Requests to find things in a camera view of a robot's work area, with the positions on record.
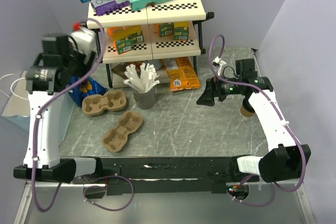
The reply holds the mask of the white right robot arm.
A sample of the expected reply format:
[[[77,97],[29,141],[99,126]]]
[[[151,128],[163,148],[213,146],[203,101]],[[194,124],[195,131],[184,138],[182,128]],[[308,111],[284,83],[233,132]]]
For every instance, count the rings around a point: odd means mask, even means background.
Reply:
[[[266,136],[268,153],[263,156],[236,157],[229,175],[235,181],[247,174],[260,176],[267,183],[303,178],[311,155],[309,145],[301,144],[289,131],[276,100],[275,91],[267,77],[258,76],[254,59],[236,61],[236,77],[213,76],[206,80],[198,105],[214,106],[229,95],[243,95],[243,116],[257,115]]]

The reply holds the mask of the light blue paper bag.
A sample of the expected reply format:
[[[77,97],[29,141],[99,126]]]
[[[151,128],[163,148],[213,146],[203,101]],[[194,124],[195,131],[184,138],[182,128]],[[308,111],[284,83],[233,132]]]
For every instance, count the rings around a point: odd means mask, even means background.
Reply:
[[[13,122],[26,132],[29,132],[30,125],[30,107],[28,98],[28,92],[26,91],[26,81],[24,79],[19,80],[18,84],[12,88],[15,94],[19,95],[19,97],[15,95],[6,96],[9,97],[9,101],[5,106],[5,109],[2,113],[2,116],[7,118],[9,121]],[[63,141],[66,136],[66,132],[70,123],[71,115],[74,109],[74,102],[68,94],[63,96],[64,100],[61,105],[60,115],[60,139],[59,141]]]

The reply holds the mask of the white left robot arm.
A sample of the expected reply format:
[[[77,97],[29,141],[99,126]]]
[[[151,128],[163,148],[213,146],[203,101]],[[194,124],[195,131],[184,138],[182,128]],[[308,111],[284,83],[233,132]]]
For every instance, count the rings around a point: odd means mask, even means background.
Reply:
[[[69,183],[83,176],[92,183],[103,179],[104,170],[93,157],[61,158],[62,110],[66,87],[73,75],[86,76],[96,56],[96,35],[81,29],[42,38],[43,51],[26,73],[30,106],[29,140],[23,164],[14,168],[17,179]]]

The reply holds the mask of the brown paper coffee cup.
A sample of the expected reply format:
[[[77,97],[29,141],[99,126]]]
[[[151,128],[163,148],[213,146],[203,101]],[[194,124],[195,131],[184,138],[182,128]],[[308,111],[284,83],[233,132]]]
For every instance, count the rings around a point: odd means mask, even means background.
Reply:
[[[255,111],[253,107],[250,105],[250,103],[248,102],[248,100],[243,99],[242,105],[240,108],[240,113],[242,116],[247,117],[247,118],[255,114]]]

